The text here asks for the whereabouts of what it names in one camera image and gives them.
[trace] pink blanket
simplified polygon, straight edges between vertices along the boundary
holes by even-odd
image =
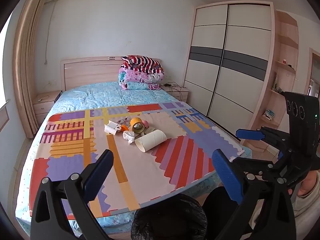
[[[121,67],[119,73],[125,72],[125,81],[155,84],[164,77],[163,73],[144,73]]]

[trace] cardboard tube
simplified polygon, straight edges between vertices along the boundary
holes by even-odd
[[[140,151],[146,152],[153,147],[157,146],[158,144],[164,142],[167,139],[164,132],[160,130],[155,130],[151,133],[148,133],[144,136],[141,136],[138,139],[135,139],[135,143]]]
[[[142,120],[140,118],[138,118],[138,117],[132,118],[131,121],[130,121],[130,125],[131,125],[132,131],[137,133],[137,134],[142,133],[144,131],[144,128],[145,128]]]

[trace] blue bedsheet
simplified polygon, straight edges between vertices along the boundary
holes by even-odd
[[[17,199],[16,217],[24,230],[29,234],[31,217],[29,213],[29,186],[31,171],[36,156],[41,135],[50,116],[56,113],[70,112],[75,110],[93,109],[110,106],[139,105],[148,103],[161,103],[166,101],[178,101],[164,90],[122,90],[117,82],[105,82],[91,85],[84,85],[63,92],[58,101],[54,104],[49,114],[41,125],[29,150],[19,186]],[[200,196],[210,192],[217,186],[219,178],[213,174],[210,178],[190,188],[185,192],[192,197]],[[126,232],[131,228],[134,212],[126,214],[98,218],[97,221],[108,234]],[[80,235],[78,224],[75,220],[70,221],[76,235]]]

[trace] person's hand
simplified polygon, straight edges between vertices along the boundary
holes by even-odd
[[[298,190],[298,196],[304,196],[308,194],[317,183],[317,171],[309,171],[306,178],[302,181]],[[292,194],[292,189],[288,190],[289,195]]]

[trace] curtain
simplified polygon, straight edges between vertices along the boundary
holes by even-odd
[[[34,78],[35,33],[44,0],[26,0],[18,21],[13,47],[13,83],[23,129],[28,138],[38,131],[32,99],[36,97]]]

